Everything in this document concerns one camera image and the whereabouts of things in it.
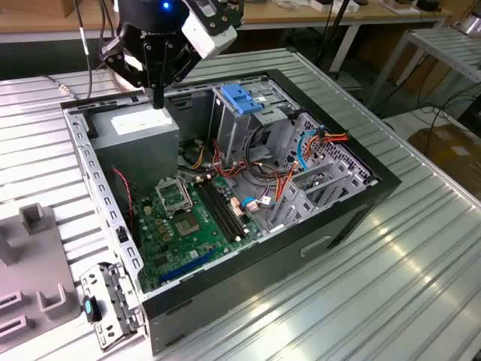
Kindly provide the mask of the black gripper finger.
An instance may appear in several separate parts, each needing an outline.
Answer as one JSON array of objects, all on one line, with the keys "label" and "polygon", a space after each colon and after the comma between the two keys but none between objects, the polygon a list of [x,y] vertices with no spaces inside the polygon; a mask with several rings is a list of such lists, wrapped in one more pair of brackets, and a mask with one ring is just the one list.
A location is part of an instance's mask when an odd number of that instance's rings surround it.
[{"label": "black gripper finger", "polygon": [[156,109],[164,107],[165,88],[180,83],[200,61],[200,55],[190,43],[168,42],[162,55],[159,84],[156,88]]},{"label": "black gripper finger", "polygon": [[132,86],[143,88],[154,109],[159,108],[159,79],[154,68],[149,69],[146,64],[141,64],[139,70],[126,61],[123,45],[118,37],[101,49],[103,63],[113,72],[118,74]]}]

